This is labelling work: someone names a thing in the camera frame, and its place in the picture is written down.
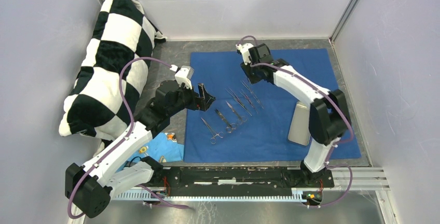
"black and white checkered pillow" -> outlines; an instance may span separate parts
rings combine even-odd
[[[62,136],[80,133],[114,140],[130,123],[119,94],[119,73],[127,62],[150,57],[155,42],[165,41],[136,0],[105,0],[74,88],[64,101]],[[124,73],[125,97],[132,109],[148,75],[149,61],[133,63]]]

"wall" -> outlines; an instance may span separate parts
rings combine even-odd
[[[349,0],[139,0],[171,39],[329,37]]]
[[[336,53],[402,223],[437,223],[440,1],[360,0]]]
[[[0,0],[0,223],[66,223],[64,171],[96,141],[61,137],[97,0]]]

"robotic arm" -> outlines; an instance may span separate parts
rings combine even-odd
[[[156,95],[136,116],[134,129],[129,138],[117,146],[112,142],[97,156],[82,166],[73,163],[65,174],[65,196],[71,197],[72,191],[86,171],[95,167],[78,188],[73,203],[89,218],[104,211],[110,200],[142,183],[150,181],[155,170],[155,161],[144,158],[136,165],[115,173],[127,159],[143,145],[151,141],[170,124],[170,118],[183,109],[206,111],[215,101],[203,84],[198,84],[199,94],[191,85],[190,78],[194,70],[189,66],[178,68],[173,65],[175,80],[160,84]],[[129,127],[116,140],[125,137]],[[100,157],[111,150],[111,153],[100,163]]]
[[[237,52],[243,57],[241,68],[251,83],[261,80],[272,83],[292,94],[310,110],[309,132],[313,139],[309,153],[301,162],[300,167],[309,179],[318,177],[325,170],[324,162],[333,143],[338,142],[347,130],[341,116],[321,93],[328,95],[351,123],[344,93],[340,90],[330,91],[320,87],[301,76],[285,60],[274,60],[265,44],[254,46],[248,43],[236,47]],[[292,72],[296,76],[269,66],[255,66],[257,63],[270,64],[281,70]]]

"blue cloth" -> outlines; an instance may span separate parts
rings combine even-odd
[[[338,88],[326,49],[272,50],[274,59],[283,58],[299,73],[311,81],[330,90]],[[241,55],[236,52],[195,52],[191,54],[190,65],[195,72],[192,84],[204,83],[206,90],[217,99],[208,111],[188,111],[185,136],[185,162],[251,162],[251,161],[295,161],[302,160],[309,147],[289,142],[288,131],[298,101],[285,90],[268,82],[260,81],[251,88],[264,106],[259,112],[241,97],[242,102],[252,113],[252,117],[226,92],[231,88],[238,96],[240,90],[249,92],[241,84],[245,80],[241,70]],[[226,125],[215,113],[217,108],[229,122],[237,117],[227,106],[227,100],[248,121],[232,133],[227,133]],[[212,137],[200,117],[216,131],[222,131],[224,138],[217,137],[212,145]],[[332,154],[333,159],[359,158],[361,153],[357,140],[341,144]]]
[[[135,157],[145,158],[148,156],[160,163],[181,161],[183,159],[183,152],[184,145],[178,144],[173,140],[168,140],[166,133],[159,133],[153,140],[146,143],[131,155],[127,159],[127,162],[130,162]],[[139,162],[140,158],[134,159],[133,163]],[[124,166],[125,164],[122,165],[118,171],[122,170]]]

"metal tool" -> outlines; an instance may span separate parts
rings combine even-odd
[[[226,88],[225,88],[225,90],[226,90],[226,92],[228,92],[228,93],[232,96],[232,98],[233,98],[238,104],[240,104],[241,107],[243,107],[244,110],[247,111],[247,113],[248,113],[249,115],[252,116],[251,112],[246,108],[246,106],[243,104],[243,102],[241,102],[241,100],[240,100],[240,99],[237,97],[237,95],[232,91],[232,89],[229,88],[229,90],[231,90],[231,93],[230,93]]]
[[[235,109],[231,106],[231,104],[230,104],[229,102],[226,101],[226,104],[228,104],[228,106],[229,106],[229,108],[231,108],[232,112],[233,112],[235,115],[237,115],[237,118],[238,118],[237,124],[238,124],[238,125],[241,125],[242,123],[245,123],[245,122],[248,120],[248,118],[247,118],[246,116],[240,116],[240,115],[238,114],[238,112],[235,111]]]
[[[208,127],[209,131],[212,134],[212,138],[210,140],[211,144],[215,145],[215,143],[216,143],[215,137],[218,136],[220,138],[223,138],[225,135],[223,134],[223,132],[216,133],[203,118],[201,118],[201,119],[203,120],[203,123],[205,123],[205,125]]]
[[[236,128],[237,128],[237,125],[236,124],[234,124],[234,123],[229,123],[228,122],[228,120],[225,118],[225,116],[223,116],[223,114],[222,113],[220,113],[220,111],[219,110],[215,110],[215,113],[223,120],[223,122],[225,122],[226,123],[226,131],[228,132],[228,133],[231,133],[233,130],[235,130]]]
[[[249,102],[249,104],[252,106],[252,108],[258,113],[257,108],[255,108],[254,103],[252,103],[251,98],[243,91],[241,90],[240,93],[244,96],[244,98]]]
[[[257,96],[255,95],[254,91],[252,91],[251,87],[249,87],[249,85],[248,85],[246,82],[244,82],[244,81],[241,81],[241,83],[243,84],[244,87],[246,87],[246,88],[249,90],[249,92],[251,93],[251,95],[255,98],[255,100],[256,100],[257,103],[262,107],[262,109],[264,109],[264,107],[263,107],[263,105],[261,104],[260,100],[259,100],[259,99],[257,98]]]

